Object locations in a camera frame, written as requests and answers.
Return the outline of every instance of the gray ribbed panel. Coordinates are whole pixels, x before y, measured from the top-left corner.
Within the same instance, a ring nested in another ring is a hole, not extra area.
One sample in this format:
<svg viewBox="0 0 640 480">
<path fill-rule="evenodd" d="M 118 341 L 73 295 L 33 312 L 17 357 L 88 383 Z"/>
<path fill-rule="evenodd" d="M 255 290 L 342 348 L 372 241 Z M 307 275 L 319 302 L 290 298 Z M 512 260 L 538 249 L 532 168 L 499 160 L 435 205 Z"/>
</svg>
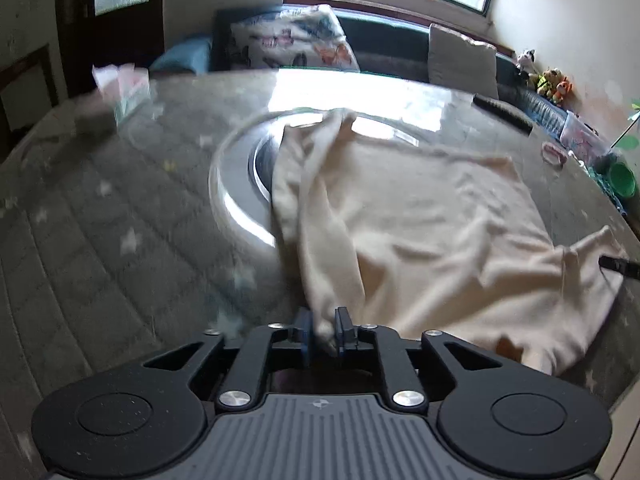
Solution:
<svg viewBox="0 0 640 480">
<path fill-rule="evenodd" d="M 388 412 L 372 395 L 325 399 L 270 395 L 258 410 L 221 416 L 191 456 L 150 478 L 484 480 L 490 477 L 449 456 L 420 417 Z M 62 477 L 56 475 L 52 480 Z"/>
</svg>

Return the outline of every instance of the pillow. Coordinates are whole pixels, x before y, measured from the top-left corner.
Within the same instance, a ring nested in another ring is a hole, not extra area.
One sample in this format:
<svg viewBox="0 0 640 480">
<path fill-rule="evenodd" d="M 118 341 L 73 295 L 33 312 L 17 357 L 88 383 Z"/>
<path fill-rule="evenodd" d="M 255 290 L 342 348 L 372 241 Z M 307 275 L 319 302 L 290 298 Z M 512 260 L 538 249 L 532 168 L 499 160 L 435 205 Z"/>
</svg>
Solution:
<svg viewBox="0 0 640 480">
<path fill-rule="evenodd" d="M 429 83 L 498 98 L 496 48 L 432 24 L 429 27 Z"/>
<path fill-rule="evenodd" d="M 360 71 L 328 5 L 283 10 L 233 23 L 227 55 L 232 70 L 313 66 Z"/>
</svg>

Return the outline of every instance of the clear plastic container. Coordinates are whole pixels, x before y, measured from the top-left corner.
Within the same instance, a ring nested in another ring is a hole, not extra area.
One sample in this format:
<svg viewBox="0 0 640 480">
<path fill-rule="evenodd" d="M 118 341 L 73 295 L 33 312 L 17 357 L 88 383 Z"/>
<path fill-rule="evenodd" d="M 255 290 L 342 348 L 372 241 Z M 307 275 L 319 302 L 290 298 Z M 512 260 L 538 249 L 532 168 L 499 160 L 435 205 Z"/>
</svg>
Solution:
<svg viewBox="0 0 640 480">
<path fill-rule="evenodd" d="M 599 157 L 609 153 L 609 145 L 572 112 L 567 114 L 560 143 L 587 166 L 592 166 Z"/>
</svg>

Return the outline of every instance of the beige cloth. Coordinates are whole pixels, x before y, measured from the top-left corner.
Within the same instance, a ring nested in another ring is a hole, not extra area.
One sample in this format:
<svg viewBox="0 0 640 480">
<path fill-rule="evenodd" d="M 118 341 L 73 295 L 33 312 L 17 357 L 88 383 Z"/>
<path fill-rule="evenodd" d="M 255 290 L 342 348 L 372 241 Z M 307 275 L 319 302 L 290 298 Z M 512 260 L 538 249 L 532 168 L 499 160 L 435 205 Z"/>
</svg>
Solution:
<svg viewBox="0 0 640 480">
<path fill-rule="evenodd" d="M 273 206 L 296 244 L 316 332 L 334 308 L 420 338 L 440 329 L 558 374 L 593 341 L 622 282 L 609 227 L 554 247 L 510 158 L 364 137 L 353 116 L 286 127 Z"/>
</svg>

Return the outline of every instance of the green bowl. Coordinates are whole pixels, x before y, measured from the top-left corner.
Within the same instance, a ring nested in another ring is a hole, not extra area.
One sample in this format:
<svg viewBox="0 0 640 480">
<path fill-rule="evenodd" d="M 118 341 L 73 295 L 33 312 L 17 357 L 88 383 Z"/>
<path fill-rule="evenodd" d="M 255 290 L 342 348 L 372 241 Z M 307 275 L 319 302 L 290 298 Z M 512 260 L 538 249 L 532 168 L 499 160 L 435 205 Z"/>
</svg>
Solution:
<svg viewBox="0 0 640 480">
<path fill-rule="evenodd" d="M 611 165 L 607 180 L 619 198 L 631 198 L 636 193 L 636 179 L 633 172 L 621 162 Z"/>
</svg>

